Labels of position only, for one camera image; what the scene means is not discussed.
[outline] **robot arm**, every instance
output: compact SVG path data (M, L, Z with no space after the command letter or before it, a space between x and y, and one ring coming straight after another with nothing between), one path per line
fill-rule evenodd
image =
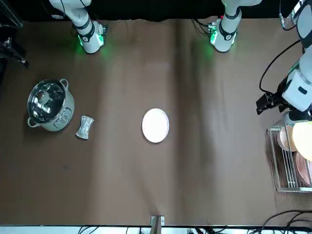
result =
M234 43L238 24L242 18L241 6L254 6L262 0L222 0L225 12L222 19L215 23L216 32L211 41L212 45L220 51L226 52Z
M275 94L266 93L257 103L257 112L279 107L287 123L312 120L312 0L306 0L297 20L297 32L305 53L290 69Z
M90 19L85 6L91 0L49 0L52 6L63 12L77 29L82 47L88 54L93 54L104 44L106 28Z

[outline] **white plate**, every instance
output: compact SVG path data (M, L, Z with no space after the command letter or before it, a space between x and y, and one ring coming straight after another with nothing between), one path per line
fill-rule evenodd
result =
M312 122L296 123L292 130L292 139L297 151L312 161Z
M143 118L142 131L148 141L162 142L169 132L168 116L158 108L149 110Z

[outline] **black cable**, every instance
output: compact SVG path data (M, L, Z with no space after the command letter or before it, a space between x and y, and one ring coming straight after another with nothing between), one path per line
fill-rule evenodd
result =
M84 7L87 7L87 6L83 3L83 1L82 1L82 0L80 0L80 2L82 3L82 5L83 5Z
M96 231L96 229L98 229L100 226L97 226L96 228L94 228L91 232L89 232L88 234L94 233Z
M256 232L259 232L259 234L261 234L261 232L262 232L263 229L265 228L265 225L266 225L271 219L273 219L273 218L275 218L275 217L277 217L277 216L279 216L279 215L283 215L283 214L287 214L287 213L294 213L294 212L296 212L296 213L304 213L304 212L309 213L309 212L312 212L312 211L288 210L288 211L280 212L280 213L278 213L278 214L275 214L275 215L272 215L271 217L269 217L269 218L264 222L264 224L263 224L261 227L259 227L259 228L257 228L256 230L252 231L250 234L255 234Z
M91 228L92 226L81 226L80 227L80 229L79 229L79 231L78 231L78 234L82 234L85 230L87 230L87 229L89 229L89 228Z
M214 233L220 233L220 232L224 231L225 229L227 229L227 227L228 227L228 226L225 226L222 230L217 231L217 232L214 232Z
M280 14L281 17L283 17L282 12L281 12L281 5L282 5L282 0L279 0L279 14ZM293 27L285 28L284 20L281 23L282 23L282 28L283 28L284 31L290 31L290 30L292 30L293 28L296 27L296 25L294 25Z
M65 18L65 7L64 7L64 3L63 3L63 0L60 0L60 3L62 3L62 7L63 7L63 18Z
M191 21L192 21L192 24L193 24L193 26L195 28L195 31L196 31L197 35L201 34L201 35L203 35L205 37L209 36L209 33L203 28L203 26L201 26L200 24L198 25L200 27L200 29L201 29L201 31L200 31L199 28L195 24L195 20L192 19Z
M294 25L293 27L291 27L291 28L284 28L283 27L283 29L285 30L285 31L290 31L290 30L292 30L293 28L295 28L296 27L296 25Z
M265 74L267 73L267 71L269 70L269 68L271 67L271 65L272 65L283 53L285 53L286 51L288 51L290 48L292 48L294 45L298 44L299 42L300 42L300 40L295 41L293 44L291 44L291 45L288 46L285 50L283 50L281 53L279 53L279 54L272 60L272 62L268 65L267 69L265 69L265 71L264 71L264 73L263 73L263 75L262 75L262 77L261 77L261 79L260 79L260 83L259 83L259 89L260 89L262 92L267 93L267 94L271 94L271 95L273 94L273 93L271 93L270 91L267 91L267 90L261 88L262 80L263 80Z
M194 19L199 25L201 26L204 26L204 27L207 27L208 28L208 25L207 24L204 24L202 22L200 22L198 19Z

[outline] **brown tabletop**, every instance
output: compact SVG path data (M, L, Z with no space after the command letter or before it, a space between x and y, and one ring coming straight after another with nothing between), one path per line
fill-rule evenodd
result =
M105 46L87 55L70 22L26 23L18 41L29 69L11 61L0 95L0 224L260 225L310 194L275 192L266 128L255 102L270 61L297 40L278 19L242 20L235 44L218 53L190 20L110 22ZM263 86L272 92L301 56L277 60ZM27 126L27 98L45 78L66 78L75 113L62 131ZM170 120L168 137L148 143L151 108ZM75 137L91 116L89 140ZM276 219L272 224L281 223Z

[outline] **metal wire rack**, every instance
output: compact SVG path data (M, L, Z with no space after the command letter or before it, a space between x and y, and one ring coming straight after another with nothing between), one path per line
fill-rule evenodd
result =
M278 143L277 138L282 128L285 128L287 136L287 149L282 149ZM295 166L295 154L290 150L291 144L290 140L291 134L288 132L286 124L283 122L278 122L267 130L268 137L268 150L271 161L273 161L273 177L275 182L275 187L279 192L312 192L312 180L311 180L311 166L310 161L304 159L308 184L302 181L297 167Z

